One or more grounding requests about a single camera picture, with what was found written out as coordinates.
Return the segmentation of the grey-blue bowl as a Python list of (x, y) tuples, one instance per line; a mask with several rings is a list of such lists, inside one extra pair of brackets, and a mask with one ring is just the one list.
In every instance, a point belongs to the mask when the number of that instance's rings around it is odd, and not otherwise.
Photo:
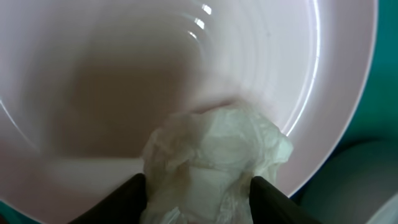
[(366, 223), (397, 195), (397, 144), (353, 146), (328, 161), (300, 201), (322, 223)]

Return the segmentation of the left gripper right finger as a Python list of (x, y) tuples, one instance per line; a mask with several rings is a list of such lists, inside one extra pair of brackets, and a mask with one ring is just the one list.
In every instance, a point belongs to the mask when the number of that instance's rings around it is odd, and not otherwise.
[(251, 179), (249, 205), (253, 224), (320, 224), (266, 179)]

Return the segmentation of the white tissue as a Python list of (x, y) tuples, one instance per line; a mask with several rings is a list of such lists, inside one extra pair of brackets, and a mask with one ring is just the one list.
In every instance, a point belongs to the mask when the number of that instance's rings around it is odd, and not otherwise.
[(273, 122), (246, 105), (173, 115), (142, 152), (141, 223), (251, 223), (251, 179), (274, 183), (293, 149)]

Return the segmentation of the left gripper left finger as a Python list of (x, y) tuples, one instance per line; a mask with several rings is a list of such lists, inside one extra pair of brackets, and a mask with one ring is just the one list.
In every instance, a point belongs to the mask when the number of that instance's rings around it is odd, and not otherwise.
[(146, 177), (136, 174), (70, 224), (139, 223), (146, 206)]

